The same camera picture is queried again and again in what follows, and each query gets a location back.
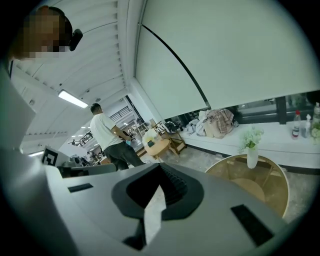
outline glass table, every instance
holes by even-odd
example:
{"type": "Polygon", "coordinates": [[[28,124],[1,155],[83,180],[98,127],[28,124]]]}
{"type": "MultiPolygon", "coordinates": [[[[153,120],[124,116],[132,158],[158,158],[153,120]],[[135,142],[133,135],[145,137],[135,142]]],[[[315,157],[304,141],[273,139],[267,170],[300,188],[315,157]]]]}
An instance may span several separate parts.
{"type": "Polygon", "coordinates": [[[206,173],[238,184],[280,216],[285,214],[289,197],[287,178],[270,159],[259,156],[256,167],[249,169],[246,154],[233,155],[217,162],[206,173]]]}

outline wooden table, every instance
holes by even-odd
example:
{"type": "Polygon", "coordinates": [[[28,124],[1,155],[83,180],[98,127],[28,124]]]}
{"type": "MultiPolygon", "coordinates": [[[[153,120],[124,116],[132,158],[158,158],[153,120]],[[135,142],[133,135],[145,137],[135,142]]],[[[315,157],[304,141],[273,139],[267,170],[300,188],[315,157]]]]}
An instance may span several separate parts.
{"type": "Polygon", "coordinates": [[[282,169],[270,159],[259,155],[256,167],[249,169],[247,155],[234,155],[215,163],[206,173],[238,184],[280,216],[285,214],[288,182],[282,169]]]}
{"type": "Polygon", "coordinates": [[[146,145],[144,149],[150,156],[152,156],[154,159],[160,159],[161,162],[163,162],[163,160],[160,158],[160,155],[168,149],[170,149],[176,156],[179,156],[177,152],[171,147],[171,141],[169,139],[158,140],[154,143],[153,146],[149,147],[148,145],[146,145]]]}

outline person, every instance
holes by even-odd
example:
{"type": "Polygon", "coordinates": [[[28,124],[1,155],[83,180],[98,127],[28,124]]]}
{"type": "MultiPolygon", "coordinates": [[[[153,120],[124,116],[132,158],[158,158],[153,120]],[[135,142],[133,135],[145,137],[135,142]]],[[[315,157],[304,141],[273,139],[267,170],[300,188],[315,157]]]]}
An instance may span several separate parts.
{"type": "Polygon", "coordinates": [[[126,141],[131,141],[130,136],[126,136],[116,124],[107,117],[101,106],[94,103],[90,110],[93,118],[90,123],[91,132],[99,143],[105,156],[111,163],[115,164],[116,169],[128,169],[128,164],[134,167],[141,166],[144,163],[140,160],[135,150],[125,141],[122,141],[118,136],[126,141]]]}
{"type": "Polygon", "coordinates": [[[36,58],[38,53],[44,52],[63,52],[65,47],[73,51],[82,38],[79,29],[76,29],[75,34],[62,10],[41,6],[24,19],[9,47],[8,61],[36,58]]]}

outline ceiling light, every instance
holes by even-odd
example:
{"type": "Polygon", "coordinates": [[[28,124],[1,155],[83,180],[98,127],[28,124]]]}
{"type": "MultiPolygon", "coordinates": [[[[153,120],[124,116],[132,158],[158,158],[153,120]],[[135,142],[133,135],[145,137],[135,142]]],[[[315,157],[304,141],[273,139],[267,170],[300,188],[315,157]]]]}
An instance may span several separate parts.
{"type": "Polygon", "coordinates": [[[77,99],[76,97],[72,96],[70,93],[66,92],[65,90],[61,90],[58,94],[58,97],[61,99],[64,99],[70,103],[73,103],[83,109],[85,109],[88,104],[84,103],[80,99],[77,99]]]}
{"type": "Polygon", "coordinates": [[[35,152],[35,153],[32,153],[32,154],[29,154],[29,157],[39,156],[39,155],[42,155],[43,153],[44,153],[43,151],[35,152]]]}

